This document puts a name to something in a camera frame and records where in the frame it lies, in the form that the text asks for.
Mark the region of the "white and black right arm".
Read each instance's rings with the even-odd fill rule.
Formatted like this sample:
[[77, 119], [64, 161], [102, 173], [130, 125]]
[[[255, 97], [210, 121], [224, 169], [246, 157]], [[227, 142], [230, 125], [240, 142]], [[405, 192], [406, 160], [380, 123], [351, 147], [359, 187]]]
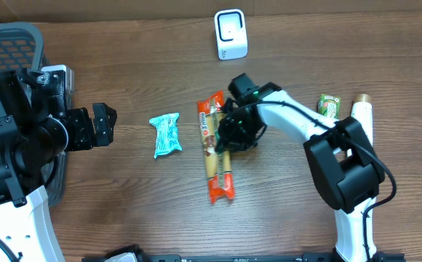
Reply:
[[376, 207], [385, 168], [360, 122], [323, 116], [269, 82], [233, 80], [231, 97], [220, 121], [219, 151], [255, 147], [267, 127], [276, 128], [303, 145], [314, 185], [335, 211], [337, 256], [343, 261], [371, 261], [371, 211]]

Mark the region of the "mint green wipes packet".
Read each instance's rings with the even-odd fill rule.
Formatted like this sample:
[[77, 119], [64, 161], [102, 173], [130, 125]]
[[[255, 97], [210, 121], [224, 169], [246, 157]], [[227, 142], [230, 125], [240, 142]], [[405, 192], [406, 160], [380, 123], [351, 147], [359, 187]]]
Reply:
[[179, 113], [164, 114], [149, 120], [156, 128], [156, 144], [154, 159], [166, 156], [174, 151], [182, 151], [178, 135]]

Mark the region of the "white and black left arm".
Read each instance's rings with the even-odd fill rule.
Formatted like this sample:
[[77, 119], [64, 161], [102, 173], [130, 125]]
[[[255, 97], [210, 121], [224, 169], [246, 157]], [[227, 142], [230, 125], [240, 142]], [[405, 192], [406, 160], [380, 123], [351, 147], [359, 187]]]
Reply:
[[67, 71], [0, 73], [0, 261], [62, 261], [47, 189], [60, 155], [107, 146], [116, 111], [70, 109]]

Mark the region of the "green snack packet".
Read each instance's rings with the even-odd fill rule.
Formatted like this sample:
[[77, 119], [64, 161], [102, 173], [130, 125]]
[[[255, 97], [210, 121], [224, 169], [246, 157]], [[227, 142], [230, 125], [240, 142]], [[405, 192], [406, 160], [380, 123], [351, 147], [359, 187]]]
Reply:
[[338, 114], [341, 107], [341, 98], [333, 95], [321, 94], [317, 111], [323, 116], [330, 118], [338, 118]]

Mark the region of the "white tube with gold cap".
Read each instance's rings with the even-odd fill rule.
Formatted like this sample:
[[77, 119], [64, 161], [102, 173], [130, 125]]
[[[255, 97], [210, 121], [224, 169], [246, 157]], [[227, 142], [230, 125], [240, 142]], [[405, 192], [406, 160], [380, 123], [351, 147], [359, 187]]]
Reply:
[[373, 145], [373, 105], [368, 94], [359, 94], [355, 97], [351, 110], [351, 117], [362, 125], [371, 145]]

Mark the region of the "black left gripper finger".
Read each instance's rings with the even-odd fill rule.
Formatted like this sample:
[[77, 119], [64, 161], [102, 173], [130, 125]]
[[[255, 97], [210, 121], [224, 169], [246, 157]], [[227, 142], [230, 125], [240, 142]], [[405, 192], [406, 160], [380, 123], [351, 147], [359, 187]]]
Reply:
[[95, 126], [114, 127], [117, 120], [117, 112], [105, 103], [93, 103], [92, 109], [95, 115]]
[[94, 147], [109, 146], [114, 140], [114, 120], [111, 118], [95, 118]]

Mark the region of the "orange spaghetti packet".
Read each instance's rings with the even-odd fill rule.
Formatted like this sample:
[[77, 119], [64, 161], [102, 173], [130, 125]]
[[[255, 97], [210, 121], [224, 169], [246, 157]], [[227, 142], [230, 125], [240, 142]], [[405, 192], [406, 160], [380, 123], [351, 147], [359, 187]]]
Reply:
[[223, 197], [228, 200], [233, 200], [235, 197], [230, 153], [216, 151], [220, 138], [218, 133], [220, 121], [226, 116], [226, 113], [222, 112], [223, 105], [222, 90], [217, 91], [206, 100], [197, 102], [204, 166], [212, 204]]

